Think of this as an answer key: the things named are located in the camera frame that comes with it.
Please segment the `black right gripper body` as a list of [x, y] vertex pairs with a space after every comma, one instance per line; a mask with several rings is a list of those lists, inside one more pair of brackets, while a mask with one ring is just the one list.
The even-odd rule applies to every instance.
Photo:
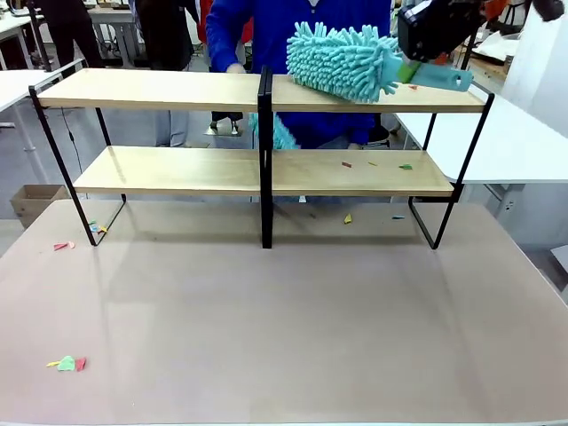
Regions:
[[429, 62], [450, 53], [482, 25], [481, 1], [421, 1], [398, 10], [398, 47], [407, 59]]

